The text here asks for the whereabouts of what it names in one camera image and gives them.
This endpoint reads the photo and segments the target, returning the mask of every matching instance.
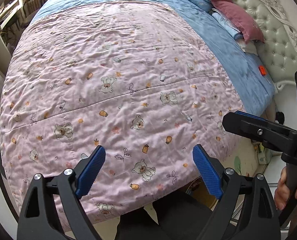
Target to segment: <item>tufted headboard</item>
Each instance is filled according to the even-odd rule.
[[[265,44],[257,42],[258,55],[274,82],[294,81],[297,70],[297,32],[279,0],[233,0],[261,28]]]

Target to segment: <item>person's leg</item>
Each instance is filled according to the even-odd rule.
[[[180,191],[153,202],[153,207],[158,224],[172,240],[196,240],[212,214],[207,206]],[[234,230],[230,224],[225,235]]]
[[[161,227],[139,208],[121,216],[115,240],[170,240]]]

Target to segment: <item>mattress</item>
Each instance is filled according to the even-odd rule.
[[[223,115],[258,114],[273,93],[258,63],[187,0],[85,1],[48,0],[24,31],[4,83],[0,144],[19,208],[34,174],[58,175],[104,146],[81,199],[96,223],[199,176],[197,143],[225,159],[239,137],[225,132]]]

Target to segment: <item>silver screw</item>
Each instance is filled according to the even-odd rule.
[[[34,179],[38,180],[42,177],[42,175],[40,173],[37,173],[34,175]]]
[[[66,169],[66,170],[64,171],[64,174],[65,174],[65,175],[71,175],[72,172],[73,172],[72,169]]]
[[[227,168],[225,170],[225,172],[228,174],[228,175],[233,175],[234,174],[234,170],[232,168]]]
[[[259,180],[263,180],[263,179],[264,179],[264,175],[261,174],[261,173],[257,174],[256,177],[257,177]]]

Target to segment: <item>hand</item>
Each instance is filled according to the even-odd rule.
[[[286,186],[286,167],[282,169],[281,178],[278,181],[277,189],[274,194],[275,205],[279,210],[283,210],[286,206],[288,199],[290,198],[290,189]]]

